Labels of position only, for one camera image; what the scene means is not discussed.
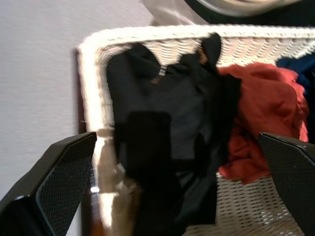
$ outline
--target laundry basket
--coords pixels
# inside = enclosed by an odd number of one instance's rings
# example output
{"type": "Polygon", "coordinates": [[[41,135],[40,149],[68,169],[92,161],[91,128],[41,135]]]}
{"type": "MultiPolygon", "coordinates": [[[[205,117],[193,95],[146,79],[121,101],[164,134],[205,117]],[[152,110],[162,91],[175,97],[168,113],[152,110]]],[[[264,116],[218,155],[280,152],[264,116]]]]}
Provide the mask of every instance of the laundry basket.
{"type": "MultiPolygon", "coordinates": [[[[100,214],[108,234],[129,236],[136,207],[136,191],[123,181],[113,148],[114,124],[105,69],[109,59],[140,42],[163,65],[192,53],[202,38],[217,32],[222,51],[217,64],[275,64],[280,57],[299,58],[315,49],[315,29],[255,26],[176,26],[109,29],[94,33],[79,47],[79,66],[85,122],[97,133],[94,170],[100,214]]],[[[218,174],[217,224],[190,226],[185,236],[302,236],[279,198],[271,178],[252,184],[223,179],[218,174]]]]}

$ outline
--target brown object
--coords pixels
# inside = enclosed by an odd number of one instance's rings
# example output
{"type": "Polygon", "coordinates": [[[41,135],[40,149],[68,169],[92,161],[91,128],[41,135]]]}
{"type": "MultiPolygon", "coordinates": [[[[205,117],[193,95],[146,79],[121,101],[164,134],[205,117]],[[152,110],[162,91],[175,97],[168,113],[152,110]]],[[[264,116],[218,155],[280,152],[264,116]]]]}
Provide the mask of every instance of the brown object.
{"type": "Polygon", "coordinates": [[[204,65],[208,60],[207,56],[205,55],[205,52],[203,51],[202,47],[198,48],[198,52],[200,53],[199,63],[204,65]]]}
{"type": "Polygon", "coordinates": [[[91,236],[106,236],[101,220],[92,223],[91,236]]]}

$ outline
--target basket rim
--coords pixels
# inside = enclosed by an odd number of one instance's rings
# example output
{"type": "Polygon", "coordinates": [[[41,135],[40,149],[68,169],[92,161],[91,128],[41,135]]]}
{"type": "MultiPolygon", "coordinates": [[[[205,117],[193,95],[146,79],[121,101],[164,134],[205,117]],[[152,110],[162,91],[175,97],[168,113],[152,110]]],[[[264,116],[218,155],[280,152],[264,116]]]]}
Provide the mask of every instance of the basket rim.
{"type": "Polygon", "coordinates": [[[278,27],[254,25],[189,25],[189,26],[146,26],[104,29],[87,37],[78,47],[99,48],[111,44],[159,41],[184,38],[204,38],[212,33],[224,38],[279,38],[279,39],[315,39],[315,28],[278,27]]]}

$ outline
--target black clothing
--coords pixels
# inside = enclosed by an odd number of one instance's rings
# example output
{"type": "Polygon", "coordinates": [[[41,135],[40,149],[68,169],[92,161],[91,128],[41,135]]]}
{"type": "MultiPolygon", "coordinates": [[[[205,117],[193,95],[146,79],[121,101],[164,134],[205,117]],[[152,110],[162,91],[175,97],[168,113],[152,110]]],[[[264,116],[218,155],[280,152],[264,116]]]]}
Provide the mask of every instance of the black clothing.
{"type": "Polygon", "coordinates": [[[218,34],[202,47],[205,65],[198,52],[183,55],[164,76],[141,44],[108,62],[117,157],[143,188],[135,236],[180,236],[188,225],[215,223],[216,172],[227,163],[241,82],[216,69],[218,34]]]}

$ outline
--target black object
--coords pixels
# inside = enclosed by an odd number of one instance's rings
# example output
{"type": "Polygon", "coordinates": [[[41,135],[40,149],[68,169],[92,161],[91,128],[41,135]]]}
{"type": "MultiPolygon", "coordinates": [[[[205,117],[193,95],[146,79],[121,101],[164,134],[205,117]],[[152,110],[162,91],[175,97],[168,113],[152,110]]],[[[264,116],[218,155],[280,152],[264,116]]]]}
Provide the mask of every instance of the black object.
{"type": "Polygon", "coordinates": [[[95,133],[52,144],[0,201],[0,235],[64,236],[86,189],[95,133]]]}
{"type": "Polygon", "coordinates": [[[215,223],[216,172],[228,162],[241,82],[217,71],[218,34],[201,45],[205,64],[195,52],[163,68],[136,43],[106,67],[116,156],[143,192],[134,236],[181,236],[188,225],[215,223]]]}
{"type": "Polygon", "coordinates": [[[185,1],[209,24],[247,24],[295,27],[315,26],[314,0],[302,0],[260,15],[248,17],[226,16],[210,10],[198,0],[185,1]]]}
{"type": "Polygon", "coordinates": [[[305,236],[314,236],[315,145],[267,133],[259,144],[280,198],[305,236]]]}

